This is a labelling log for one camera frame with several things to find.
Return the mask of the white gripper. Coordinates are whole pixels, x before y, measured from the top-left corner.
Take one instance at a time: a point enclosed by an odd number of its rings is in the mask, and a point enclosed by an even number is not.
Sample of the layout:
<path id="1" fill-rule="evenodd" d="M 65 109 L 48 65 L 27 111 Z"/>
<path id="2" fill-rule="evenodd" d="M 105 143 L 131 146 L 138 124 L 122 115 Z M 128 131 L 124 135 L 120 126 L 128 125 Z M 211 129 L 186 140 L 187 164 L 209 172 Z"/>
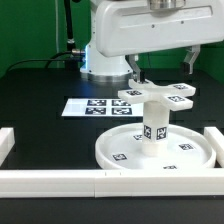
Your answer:
<path id="1" fill-rule="evenodd" d="M 104 1 L 96 11 L 96 47 L 106 57 L 126 56 L 137 83 L 145 82 L 136 55 L 187 47 L 182 63 L 191 75 L 203 44 L 224 40 L 224 0 L 186 0 L 153 10 L 149 0 Z"/>

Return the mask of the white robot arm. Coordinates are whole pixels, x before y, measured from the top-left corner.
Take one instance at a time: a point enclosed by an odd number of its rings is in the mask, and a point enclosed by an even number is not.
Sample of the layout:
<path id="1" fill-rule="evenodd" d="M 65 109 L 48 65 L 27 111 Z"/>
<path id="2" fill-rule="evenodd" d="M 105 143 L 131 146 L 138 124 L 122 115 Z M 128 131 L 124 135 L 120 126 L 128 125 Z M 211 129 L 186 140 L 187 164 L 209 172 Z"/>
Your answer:
<path id="1" fill-rule="evenodd" d="M 90 0 L 90 10 L 81 72 L 98 82 L 139 75 L 140 53 L 182 47 L 182 70 L 191 74 L 200 47 L 224 40 L 224 0 Z"/>

